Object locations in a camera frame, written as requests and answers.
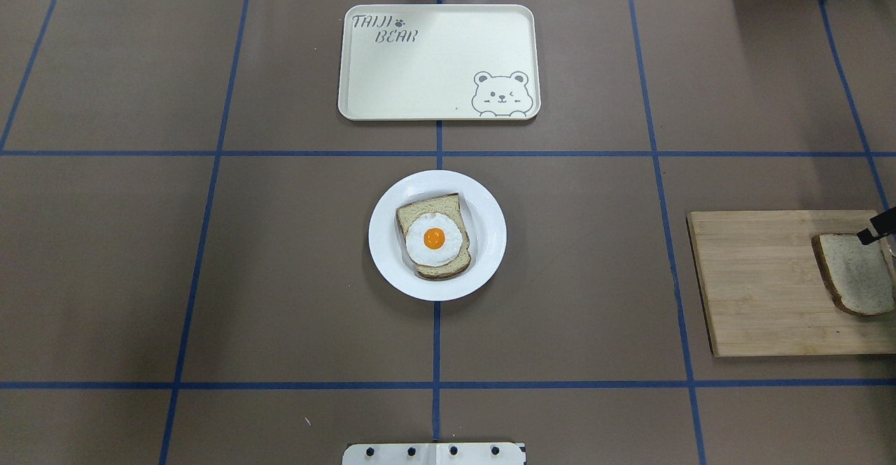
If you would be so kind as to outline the bread slice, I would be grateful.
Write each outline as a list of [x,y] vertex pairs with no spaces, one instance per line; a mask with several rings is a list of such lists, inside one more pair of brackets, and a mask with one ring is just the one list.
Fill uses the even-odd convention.
[[852,233],[823,233],[811,244],[835,307],[858,317],[894,311],[894,267],[880,246]]
[[[454,219],[454,221],[457,222],[463,237],[460,255],[447,265],[437,268],[417,265],[412,261],[409,254],[407,254],[405,248],[405,236],[407,229],[410,228],[410,224],[417,217],[427,213],[441,213],[451,217],[451,219]],[[429,280],[451,279],[470,267],[470,264],[473,261],[473,255],[470,253],[470,239],[468,239],[468,231],[461,215],[461,198],[458,193],[404,204],[396,210],[395,217],[401,231],[404,251],[407,257],[412,261],[416,273],[420,277]]]

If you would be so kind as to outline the white round plate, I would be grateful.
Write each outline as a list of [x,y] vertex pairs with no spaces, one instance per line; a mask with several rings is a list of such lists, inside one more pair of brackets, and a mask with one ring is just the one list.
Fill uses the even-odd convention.
[[[417,274],[407,255],[396,212],[406,204],[458,193],[458,207],[470,238],[470,267],[451,279]],[[372,210],[369,251],[384,279],[416,299],[452,301],[479,290],[496,273],[507,245],[505,215],[497,199],[478,181],[448,170],[412,174],[388,188]]]

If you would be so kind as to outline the wooden cutting board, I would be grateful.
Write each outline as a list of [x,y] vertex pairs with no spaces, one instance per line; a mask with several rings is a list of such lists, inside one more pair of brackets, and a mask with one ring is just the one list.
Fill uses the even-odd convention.
[[692,211],[686,223],[717,357],[892,354],[894,314],[839,309],[812,238],[857,233],[873,210]]

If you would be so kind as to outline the fried egg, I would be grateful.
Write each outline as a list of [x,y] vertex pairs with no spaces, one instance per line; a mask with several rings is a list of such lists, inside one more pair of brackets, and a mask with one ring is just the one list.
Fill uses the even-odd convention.
[[405,236],[407,254],[419,266],[441,267],[455,260],[462,248],[457,222],[441,213],[423,214],[410,224]]

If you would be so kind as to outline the cream bear serving tray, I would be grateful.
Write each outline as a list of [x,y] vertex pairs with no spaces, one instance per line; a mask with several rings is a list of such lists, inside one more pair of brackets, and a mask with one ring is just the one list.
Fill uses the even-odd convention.
[[343,24],[338,109],[349,120],[530,120],[540,111],[525,6],[358,5]]

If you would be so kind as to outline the white column base plate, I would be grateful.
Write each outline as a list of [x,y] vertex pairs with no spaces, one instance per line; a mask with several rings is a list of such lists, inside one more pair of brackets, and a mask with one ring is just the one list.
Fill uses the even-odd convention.
[[525,445],[511,442],[359,443],[342,464],[526,464]]

